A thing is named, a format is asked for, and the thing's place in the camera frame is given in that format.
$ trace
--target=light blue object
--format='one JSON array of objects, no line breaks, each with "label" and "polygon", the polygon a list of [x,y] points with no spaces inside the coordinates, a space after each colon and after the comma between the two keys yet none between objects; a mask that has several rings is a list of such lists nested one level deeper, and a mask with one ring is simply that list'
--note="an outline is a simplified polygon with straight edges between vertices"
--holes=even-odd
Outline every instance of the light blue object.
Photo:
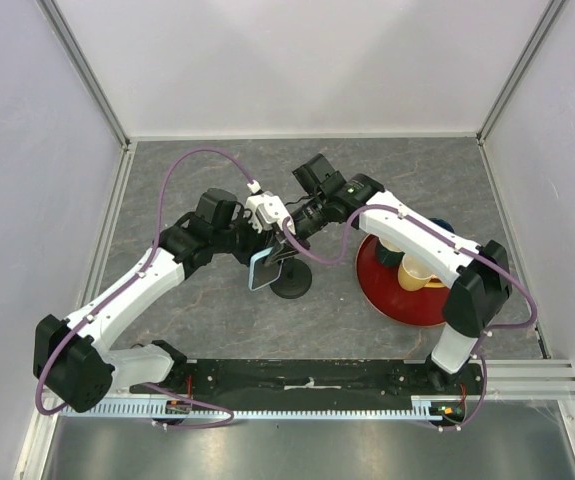
[{"label": "light blue object", "polygon": [[263,258],[269,256],[271,250],[271,247],[269,247],[256,253],[249,261],[249,289],[252,292],[266,287],[280,277],[280,272],[283,269],[282,262],[270,266],[262,263]]}]

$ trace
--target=robotic arm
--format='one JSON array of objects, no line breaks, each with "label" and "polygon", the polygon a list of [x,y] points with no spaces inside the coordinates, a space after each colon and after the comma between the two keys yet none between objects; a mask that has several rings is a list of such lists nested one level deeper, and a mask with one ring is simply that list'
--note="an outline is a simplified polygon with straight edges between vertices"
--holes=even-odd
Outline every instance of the robotic arm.
[{"label": "robotic arm", "polygon": [[[366,175],[358,174],[346,181],[322,155],[293,173],[311,198],[292,213],[278,196],[258,190],[257,185],[245,207],[232,194],[209,189],[194,212],[161,233],[159,248],[146,271],[142,267],[152,254],[151,248],[88,305],[65,320],[49,315],[38,324],[34,375],[41,376],[56,346],[71,333],[70,325],[86,319],[88,323],[58,355],[45,381],[74,410],[91,409],[110,390],[161,382],[176,363],[186,360],[171,345],[157,340],[143,348],[110,350],[124,329],[160,296],[207,265],[218,253],[232,254],[241,264],[250,266],[259,252],[271,250],[262,265],[279,274],[290,257],[308,254],[307,239],[325,225],[350,222],[354,228],[421,259],[451,289],[443,309],[447,325],[427,365],[429,379],[438,390],[453,381],[484,327],[511,294],[511,287],[503,278],[462,254],[461,249],[478,252],[507,270],[505,249],[493,241],[481,248],[441,229]],[[122,291],[135,276],[139,278]],[[117,295],[114,300],[91,315],[94,307],[112,294]]]}]

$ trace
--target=red plate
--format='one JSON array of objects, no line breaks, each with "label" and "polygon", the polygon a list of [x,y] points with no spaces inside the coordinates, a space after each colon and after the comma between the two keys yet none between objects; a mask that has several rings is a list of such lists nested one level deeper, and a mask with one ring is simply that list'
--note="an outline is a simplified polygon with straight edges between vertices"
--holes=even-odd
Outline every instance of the red plate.
[{"label": "red plate", "polygon": [[449,289],[403,289],[398,283],[398,267],[383,267],[376,260],[377,242],[377,237],[368,235],[356,256],[358,282],[367,300],[382,314],[406,325],[434,327],[445,323],[442,309]]}]

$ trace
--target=wall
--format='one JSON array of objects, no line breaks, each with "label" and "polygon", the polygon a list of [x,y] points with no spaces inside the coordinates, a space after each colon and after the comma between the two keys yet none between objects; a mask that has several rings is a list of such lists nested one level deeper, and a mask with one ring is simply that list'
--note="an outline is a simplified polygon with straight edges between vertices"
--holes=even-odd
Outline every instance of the wall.
[{"label": "wall", "polygon": [[120,158],[33,0],[0,0],[0,479],[32,411],[33,335],[75,307]]},{"label": "wall", "polygon": [[131,136],[475,132],[547,0],[59,0]]},{"label": "wall", "polygon": [[488,152],[547,344],[575,366],[575,0],[492,131]]}]

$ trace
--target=white wall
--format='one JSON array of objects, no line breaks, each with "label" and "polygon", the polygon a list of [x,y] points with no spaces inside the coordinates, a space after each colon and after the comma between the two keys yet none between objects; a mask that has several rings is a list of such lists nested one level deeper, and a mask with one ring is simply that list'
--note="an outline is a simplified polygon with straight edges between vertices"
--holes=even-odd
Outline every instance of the white wall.
[{"label": "white wall", "polygon": [[0,479],[32,411],[33,336],[74,308],[120,149],[34,0],[0,0]]},{"label": "white wall", "polygon": [[547,0],[59,0],[131,136],[475,132]]},{"label": "white wall", "polygon": [[575,366],[575,0],[488,142],[547,344]]}]

